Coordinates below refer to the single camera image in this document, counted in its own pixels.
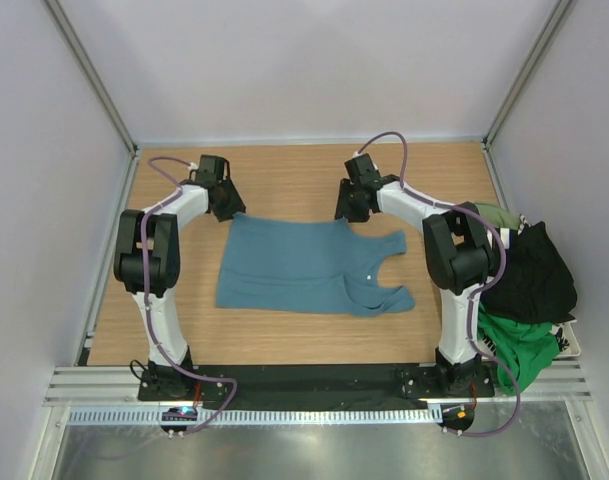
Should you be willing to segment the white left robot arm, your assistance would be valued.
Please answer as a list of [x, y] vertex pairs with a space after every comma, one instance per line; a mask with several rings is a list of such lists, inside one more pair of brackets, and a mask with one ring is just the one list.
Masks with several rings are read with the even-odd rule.
[[204, 214], [220, 221], [244, 213], [230, 162], [203, 155], [197, 163], [157, 156], [148, 165], [169, 180], [173, 192], [142, 209], [126, 209], [119, 217], [113, 273], [140, 311], [149, 353], [140, 375], [143, 396], [183, 400], [200, 380], [177, 313], [180, 277], [180, 231]]

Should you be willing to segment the blue tank top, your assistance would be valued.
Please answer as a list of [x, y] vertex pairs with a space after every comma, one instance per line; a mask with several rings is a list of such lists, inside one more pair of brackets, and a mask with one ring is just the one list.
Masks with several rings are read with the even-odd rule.
[[245, 214], [229, 230], [219, 308], [375, 317], [415, 307], [405, 286], [382, 287], [384, 260], [406, 252], [401, 231], [369, 237], [344, 220], [295, 223]]

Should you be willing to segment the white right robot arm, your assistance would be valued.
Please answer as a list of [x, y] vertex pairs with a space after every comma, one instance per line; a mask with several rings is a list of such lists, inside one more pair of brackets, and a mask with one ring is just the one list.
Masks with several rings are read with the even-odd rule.
[[395, 216], [423, 235], [428, 274], [440, 290], [441, 337], [435, 351], [434, 381], [448, 396], [463, 396], [481, 374], [482, 356], [474, 339], [479, 300], [497, 262], [487, 235], [492, 228], [471, 203], [437, 200], [383, 176], [366, 153], [345, 162], [335, 216], [364, 223], [374, 213]]

